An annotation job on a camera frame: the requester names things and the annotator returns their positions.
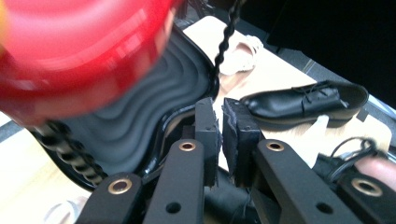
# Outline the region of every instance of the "black plastic part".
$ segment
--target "black plastic part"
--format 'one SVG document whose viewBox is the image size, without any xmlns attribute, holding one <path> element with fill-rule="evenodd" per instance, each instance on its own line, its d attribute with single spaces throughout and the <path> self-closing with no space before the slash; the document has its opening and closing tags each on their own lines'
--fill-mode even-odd
<svg viewBox="0 0 396 224">
<path fill-rule="evenodd" d="M 277 202 L 255 188 L 251 189 L 251 198 L 262 223 L 279 223 L 282 209 Z"/>
<path fill-rule="evenodd" d="M 141 192 L 139 176 L 126 173 L 109 176 L 92 193 L 76 223 L 139 223 L 144 208 Z"/>
<path fill-rule="evenodd" d="M 343 175 L 337 194 L 364 223 L 396 223 L 396 194 L 387 185 L 360 173 Z"/>
<path fill-rule="evenodd" d="M 230 175 L 237 187 L 251 187 L 255 171 L 251 150 L 264 136 L 248 109 L 239 101 L 225 98 L 223 114 L 223 151 Z"/>
<path fill-rule="evenodd" d="M 253 152 L 281 207 L 279 223 L 361 223 L 286 143 L 262 140 Z"/>
<path fill-rule="evenodd" d="M 176 27 L 153 69 L 118 101 L 90 114 L 61 120 L 86 151 L 109 174 L 133 172 L 147 175 L 167 153 L 167 135 L 194 115 L 195 103 L 215 98 L 219 79 L 213 64 Z M 92 184 L 75 175 L 71 166 L 60 169 L 85 189 Z"/>
<path fill-rule="evenodd" d="M 195 104 L 195 140 L 205 148 L 204 185 L 209 187 L 216 184 L 221 147 L 221 133 L 212 105 L 211 98 L 202 99 Z"/>
<path fill-rule="evenodd" d="M 223 169 L 219 168 L 218 174 L 219 185 L 215 188 L 205 188 L 204 223 L 260 223 L 249 192 L 236 188 L 230 182 L 228 172 Z"/>
<path fill-rule="evenodd" d="M 203 216 L 204 146 L 179 140 L 171 146 L 143 223 L 203 223 Z"/>
</svg>

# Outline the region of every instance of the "black shoe sole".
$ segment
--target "black shoe sole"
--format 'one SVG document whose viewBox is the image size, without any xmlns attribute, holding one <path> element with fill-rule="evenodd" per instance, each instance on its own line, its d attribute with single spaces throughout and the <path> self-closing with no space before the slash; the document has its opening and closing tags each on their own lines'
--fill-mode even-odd
<svg viewBox="0 0 396 224">
<path fill-rule="evenodd" d="M 264 130 L 268 131 L 286 131 L 289 129 L 292 129 L 294 127 L 297 127 L 302 124 L 314 124 L 317 120 L 316 119 L 311 119 L 311 120 L 305 120 L 302 122 L 298 123 L 290 123 L 290 124 L 285 124 L 285 123 L 274 123 L 274 122 L 269 122 L 269 121 L 264 121 L 262 119 L 256 119 L 258 121 L 258 124 L 260 127 Z M 329 123 L 327 124 L 328 128 L 340 128 L 347 124 L 351 119 L 329 119 Z"/>
</svg>

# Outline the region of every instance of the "table surface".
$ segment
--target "table surface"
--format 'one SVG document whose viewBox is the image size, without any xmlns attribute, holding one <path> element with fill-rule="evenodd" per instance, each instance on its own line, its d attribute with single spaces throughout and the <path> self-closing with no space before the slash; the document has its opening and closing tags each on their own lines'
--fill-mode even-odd
<svg viewBox="0 0 396 224">
<path fill-rule="evenodd" d="M 213 62 L 219 50 L 218 45 L 222 40 L 224 27 L 225 24 L 221 21 L 207 17 L 187 28 L 185 33 Z M 237 42 L 242 38 L 244 37 L 241 34 L 235 33 L 230 41 Z M 228 77 L 220 75 L 219 79 L 219 96 L 214 103 L 219 117 L 224 97 L 240 99 L 257 91 L 286 89 L 315 82 L 265 49 L 259 52 L 257 65 L 252 71 Z M 308 128 L 309 125 L 301 125 L 285 132 L 262 131 L 266 138 L 298 142 Z M 370 136 L 381 148 L 386 149 L 389 147 L 391 133 L 386 125 L 368 116 L 364 122 L 353 119 L 342 128 L 328 129 L 325 137 L 315 144 L 320 144 L 323 147 L 321 152 L 326 154 L 350 136 Z M 357 145 L 346 147 L 345 150 L 357 149 Z M 41 223 L 44 215 L 56 203 L 90 195 L 56 167 L 26 130 L 2 142 L 0 152 L 7 155 L 0 159 L 0 175 L 3 177 L 0 191 L 0 223 Z M 225 164 L 223 157 L 220 163 L 221 166 Z"/>
</svg>

